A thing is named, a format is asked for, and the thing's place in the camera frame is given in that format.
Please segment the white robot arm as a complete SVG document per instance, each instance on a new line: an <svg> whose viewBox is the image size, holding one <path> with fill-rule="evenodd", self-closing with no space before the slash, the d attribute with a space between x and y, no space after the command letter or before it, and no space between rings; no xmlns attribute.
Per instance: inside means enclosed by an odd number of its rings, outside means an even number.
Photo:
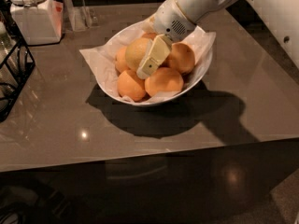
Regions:
<svg viewBox="0 0 299 224"><path fill-rule="evenodd" d="M209 13L230 6L235 0L165 0L145 22L157 35L148 44L137 67L141 79L150 77L170 54L171 46L190 35ZM245 0L299 67L299 0Z"/></svg>

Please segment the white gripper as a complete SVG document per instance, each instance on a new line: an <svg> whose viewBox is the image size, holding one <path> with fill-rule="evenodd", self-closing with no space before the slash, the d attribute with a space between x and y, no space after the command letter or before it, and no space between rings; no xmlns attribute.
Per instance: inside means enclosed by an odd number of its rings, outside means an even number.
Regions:
<svg viewBox="0 0 299 224"><path fill-rule="evenodd" d="M141 79L150 77L170 54L172 41L183 40L194 31L195 27L194 0L165 0L154 15L142 21L142 30L145 33L156 32L158 35L149 41L145 55L137 68L137 76Z"/></svg>

